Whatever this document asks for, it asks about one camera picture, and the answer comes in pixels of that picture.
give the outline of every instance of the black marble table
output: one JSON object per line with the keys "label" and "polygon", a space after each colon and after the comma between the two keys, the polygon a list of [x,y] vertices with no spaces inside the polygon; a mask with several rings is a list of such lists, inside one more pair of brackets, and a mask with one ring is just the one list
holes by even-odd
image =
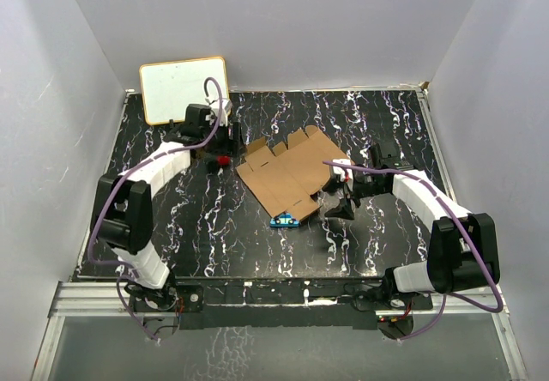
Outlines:
{"label": "black marble table", "polygon": [[[243,123],[244,141],[260,136],[268,145],[306,125],[316,125],[355,162],[377,141],[394,141],[401,156],[443,183],[422,116],[411,90],[231,94]],[[112,153],[109,172],[121,172],[151,154],[166,134],[149,127],[142,97],[130,96]],[[322,208],[300,228],[273,229],[267,212],[236,173],[242,158],[219,174],[196,162],[154,198],[153,242],[178,277],[324,278],[376,277],[389,266],[425,259],[428,231],[393,196],[363,200],[355,221],[326,220],[337,197],[322,192]],[[114,259],[96,245],[95,256]],[[86,258],[75,279],[113,278],[120,273]]]}

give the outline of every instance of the flattened cardboard box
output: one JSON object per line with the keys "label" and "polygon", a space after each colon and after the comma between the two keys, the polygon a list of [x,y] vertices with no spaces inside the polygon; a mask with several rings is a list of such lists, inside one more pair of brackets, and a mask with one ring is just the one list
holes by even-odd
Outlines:
{"label": "flattened cardboard box", "polygon": [[237,172],[271,217],[288,212],[302,221],[318,210],[311,195],[329,180],[323,160],[347,156],[316,126],[297,130],[287,140],[287,146],[280,142],[272,151],[265,137],[250,143]]}

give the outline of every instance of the blue toy car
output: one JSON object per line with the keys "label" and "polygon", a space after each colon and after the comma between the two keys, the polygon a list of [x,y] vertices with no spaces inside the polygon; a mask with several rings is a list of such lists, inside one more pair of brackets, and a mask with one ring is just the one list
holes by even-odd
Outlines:
{"label": "blue toy car", "polygon": [[293,218],[290,214],[281,214],[271,219],[270,226],[273,228],[295,228],[299,227],[299,221]]}

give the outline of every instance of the purple cable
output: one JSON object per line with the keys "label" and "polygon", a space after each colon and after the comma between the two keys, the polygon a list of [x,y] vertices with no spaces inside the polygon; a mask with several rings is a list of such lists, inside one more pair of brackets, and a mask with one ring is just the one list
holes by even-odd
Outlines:
{"label": "purple cable", "polygon": [[[446,212],[446,214],[448,214],[448,216],[451,218],[451,220],[455,223],[455,226],[457,227],[457,229],[459,230],[459,232],[462,235],[463,239],[465,240],[465,242],[469,246],[469,248],[471,250],[471,253],[473,254],[474,259],[476,260],[477,264],[479,265],[480,270],[482,271],[482,275],[486,278],[486,281],[488,282],[488,286],[492,290],[492,292],[494,294],[494,297],[496,298],[496,301],[498,303],[498,306],[492,307],[492,306],[482,305],[481,303],[479,303],[479,302],[477,302],[473,299],[470,299],[470,298],[468,298],[464,295],[461,295],[460,293],[450,293],[450,295],[452,295],[453,297],[462,299],[462,300],[468,302],[469,304],[477,306],[480,309],[488,311],[488,312],[498,313],[498,312],[501,312],[503,310],[504,301],[502,300],[501,295],[499,294],[498,287],[496,286],[496,283],[492,279],[492,276],[490,275],[490,272],[488,272],[488,269],[484,265],[484,262],[482,261],[482,257],[480,256],[479,251],[474,246],[473,241],[469,237],[469,234],[467,233],[467,231],[465,231],[465,228],[463,227],[463,225],[457,219],[457,216],[455,216],[454,212],[449,208],[448,204],[445,203],[444,200],[437,195],[437,192],[435,191],[435,189],[428,182],[426,182],[424,179],[422,179],[420,177],[412,175],[411,173],[398,171],[396,169],[372,169],[372,168],[365,168],[363,166],[338,164],[338,163],[335,163],[335,162],[332,162],[332,161],[327,161],[327,160],[325,160],[323,163],[326,164],[326,165],[330,165],[330,166],[338,166],[339,168],[343,168],[343,169],[350,169],[350,170],[353,170],[353,171],[360,171],[360,172],[370,173],[372,175],[384,175],[386,173],[393,173],[395,175],[404,175],[405,177],[408,177],[410,179],[418,181],[420,184],[422,184],[435,197],[437,202],[444,209],[444,212]],[[403,336],[401,338],[401,340],[405,340],[407,338],[412,338],[413,336],[423,334],[428,329],[432,328],[432,326],[434,324],[436,324],[438,322],[438,320],[440,319],[440,317],[442,316],[445,305],[446,305],[446,295],[443,296],[443,303],[442,303],[442,306],[440,308],[440,312],[435,316],[435,318],[432,320],[432,322],[429,323],[428,325],[426,325],[421,330],[419,330],[419,331],[417,331],[413,334],[410,334],[409,336]]]}
{"label": "purple cable", "polygon": [[94,257],[95,242],[97,241],[97,235],[99,234],[101,224],[103,223],[103,220],[105,219],[106,212],[111,207],[111,204],[114,201],[115,196],[118,194],[118,191],[120,191],[120,188],[122,187],[123,183],[130,177],[130,175],[132,173],[134,173],[135,171],[138,171],[139,169],[143,168],[144,166],[150,164],[154,160],[157,160],[157,159],[159,159],[163,156],[166,156],[166,155],[169,155],[169,154],[176,154],[177,152],[183,152],[183,151],[189,151],[189,150],[192,150],[192,149],[203,148],[203,147],[206,146],[206,144],[208,144],[208,142],[210,142],[212,140],[212,138],[215,135],[215,132],[220,127],[220,120],[221,120],[221,116],[223,115],[223,93],[221,91],[220,84],[214,78],[209,77],[209,78],[206,78],[206,80],[204,81],[204,92],[206,93],[206,96],[208,96],[207,86],[208,86],[208,83],[210,81],[215,85],[215,88],[217,89],[217,94],[219,96],[219,102],[220,102],[220,110],[217,114],[217,119],[215,120],[214,128],[209,133],[209,135],[206,137],[206,139],[204,139],[204,141],[202,141],[201,143],[199,143],[197,145],[190,145],[190,146],[181,147],[181,148],[174,148],[174,149],[170,149],[168,151],[162,152],[160,154],[157,154],[155,156],[151,156],[151,157],[147,158],[146,160],[140,162],[139,164],[137,164],[133,168],[129,169],[122,176],[122,178],[120,178],[119,181],[114,185],[114,188],[112,188],[111,195],[109,195],[109,197],[106,199],[105,205],[103,206],[103,209],[101,210],[99,216],[97,217],[97,221],[95,222],[94,229],[92,230],[92,233],[89,236],[89,241],[87,242],[87,259],[91,263],[93,263],[95,265],[113,265],[113,266],[116,266],[116,267],[118,267],[120,265],[123,265],[124,267],[126,267],[128,269],[128,271],[130,271],[131,274],[133,274],[133,276],[134,276],[133,278],[129,275],[121,275],[121,276],[118,277],[118,279],[117,279],[118,297],[120,298],[120,301],[122,302],[122,305],[124,306],[124,309],[128,312],[128,314],[132,318],[135,319],[135,321],[142,327],[143,331],[145,331],[145,333],[150,338],[152,338],[153,340],[155,340],[157,342],[160,340],[160,338],[158,336],[155,336],[153,333],[151,333],[147,329],[147,327],[145,327],[145,325],[141,322],[141,320],[130,309],[130,307],[128,306],[128,304],[126,303],[126,300],[124,299],[124,297],[122,295],[122,292],[120,291],[120,282],[121,282],[121,280],[122,279],[127,279],[129,281],[133,281],[133,280],[139,278],[139,275],[137,274],[137,271],[133,270],[133,266],[131,264],[123,262],[123,261],[100,261],[99,259],[96,259]]}

